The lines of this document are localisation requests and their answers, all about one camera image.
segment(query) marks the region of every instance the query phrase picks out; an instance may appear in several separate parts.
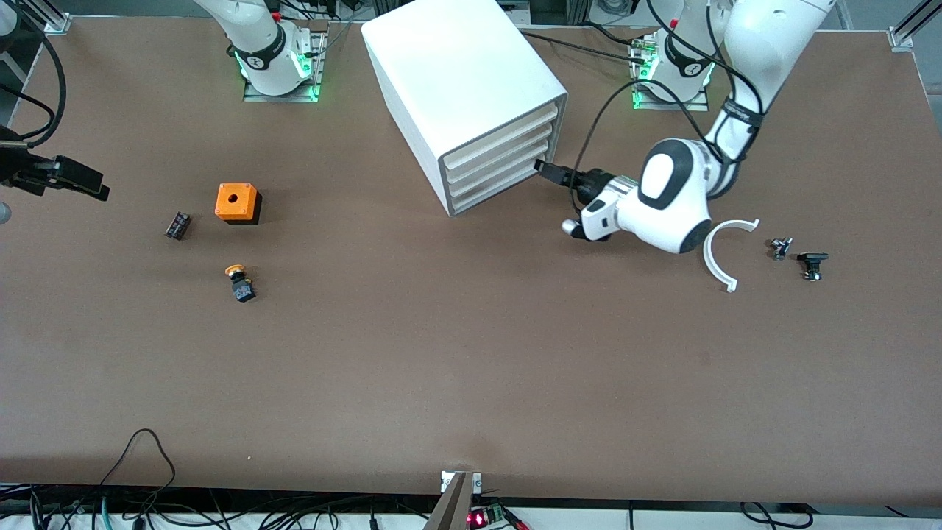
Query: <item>black strap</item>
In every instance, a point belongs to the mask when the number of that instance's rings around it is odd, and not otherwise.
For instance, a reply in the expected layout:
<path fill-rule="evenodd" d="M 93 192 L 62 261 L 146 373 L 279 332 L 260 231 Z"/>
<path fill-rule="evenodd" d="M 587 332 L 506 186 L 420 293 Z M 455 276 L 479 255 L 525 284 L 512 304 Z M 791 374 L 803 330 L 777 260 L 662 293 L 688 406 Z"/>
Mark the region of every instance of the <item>black strap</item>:
<path fill-rule="evenodd" d="M 281 25 L 276 26 L 278 27 L 278 35 L 276 35 L 275 40 L 264 49 L 258 50 L 257 52 L 246 52 L 233 46 L 238 57 L 242 59 L 242 62 L 246 66 L 253 70 L 267 70 L 271 60 L 282 53 L 286 41 L 284 28 L 281 27 Z"/>
<path fill-rule="evenodd" d="M 680 50 L 674 46 L 674 39 L 670 35 L 667 36 L 664 43 L 667 44 L 667 59 L 677 67 L 682 76 L 696 77 L 704 68 L 709 66 L 710 60 L 708 58 L 697 60 L 680 53 Z"/>
<path fill-rule="evenodd" d="M 723 102 L 723 110 L 726 111 L 729 117 L 735 118 L 756 129 L 762 126 L 762 121 L 765 119 L 765 115 L 752 112 L 750 109 L 729 99 L 729 96 L 726 96 L 726 101 Z"/>

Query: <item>white drawer unit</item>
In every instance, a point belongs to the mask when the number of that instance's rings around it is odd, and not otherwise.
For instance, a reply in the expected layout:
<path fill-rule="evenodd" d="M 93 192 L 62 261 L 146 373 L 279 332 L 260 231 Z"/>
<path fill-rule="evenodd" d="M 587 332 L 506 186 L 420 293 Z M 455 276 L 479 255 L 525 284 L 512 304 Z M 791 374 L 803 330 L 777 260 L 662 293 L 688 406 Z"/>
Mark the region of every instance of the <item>white drawer unit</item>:
<path fill-rule="evenodd" d="M 367 22 L 393 119 L 449 216 L 552 160 L 566 89 L 494 0 L 414 0 Z"/>

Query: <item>orange and black box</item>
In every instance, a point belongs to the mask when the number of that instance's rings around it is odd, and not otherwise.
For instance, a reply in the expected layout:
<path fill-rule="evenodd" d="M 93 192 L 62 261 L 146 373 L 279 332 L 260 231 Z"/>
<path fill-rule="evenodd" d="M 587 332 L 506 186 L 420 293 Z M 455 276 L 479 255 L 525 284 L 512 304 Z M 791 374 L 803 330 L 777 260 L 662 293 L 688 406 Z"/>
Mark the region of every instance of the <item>orange and black box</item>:
<path fill-rule="evenodd" d="M 219 184 L 216 216 L 228 224 L 258 224 L 262 215 L 262 194 L 247 182 Z"/>

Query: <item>black bolt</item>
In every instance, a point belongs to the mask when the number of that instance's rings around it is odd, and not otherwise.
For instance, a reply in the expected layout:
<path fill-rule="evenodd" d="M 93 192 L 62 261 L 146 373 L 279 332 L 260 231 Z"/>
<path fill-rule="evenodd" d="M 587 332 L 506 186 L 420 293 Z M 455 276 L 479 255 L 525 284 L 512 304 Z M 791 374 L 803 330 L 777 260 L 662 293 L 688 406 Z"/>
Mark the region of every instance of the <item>black bolt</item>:
<path fill-rule="evenodd" d="M 804 278 L 809 282 L 817 282 L 820 280 L 820 264 L 827 258 L 827 254 L 823 252 L 802 252 L 799 254 L 798 260 L 804 263 L 804 266 L 807 269 L 807 271 L 804 273 Z"/>
<path fill-rule="evenodd" d="M 772 259 L 775 261 L 781 261 L 785 259 L 785 254 L 788 253 L 788 248 L 791 246 L 792 238 L 785 238 L 782 240 L 775 239 L 771 241 L 771 248 L 773 250 Z"/>

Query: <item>table surface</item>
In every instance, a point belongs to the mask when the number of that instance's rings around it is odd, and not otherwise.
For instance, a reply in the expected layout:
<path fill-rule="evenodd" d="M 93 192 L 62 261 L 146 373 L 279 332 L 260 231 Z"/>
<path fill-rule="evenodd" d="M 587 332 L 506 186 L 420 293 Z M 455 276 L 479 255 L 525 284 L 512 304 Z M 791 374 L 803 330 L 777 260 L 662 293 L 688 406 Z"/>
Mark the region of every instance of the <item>table surface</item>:
<path fill-rule="evenodd" d="M 0 480 L 97 483 L 148 426 L 188 486 L 431 493 L 460 468 L 506 496 L 942 505 L 942 141 L 884 34 L 818 34 L 711 203 L 762 220 L 714 243 L 733 294 L 699 251 L 565 237 L 539 178 L 449 219 L 359 27 L 315 105 L 243 103 L 211 20 L 79 19 L 54 44 L 69 104 L 39 151 L 112 192 L 3 191 Z M 534 46 L 570 92 L 572 163 L 624 64 Z M 53 102 L 54 80 L 44 57 L 30 92 Z M 587 168 L 637 174 L 690 136 L 628 99 Z M 258 226 L 213 215 L 240 181 Z M 824 280 L 771 260 L 775 237 L 829 252 Z M 257 300 L 233 298 L 233 263 Z M 141 441 L 114 481 L 166 478 Z"/>

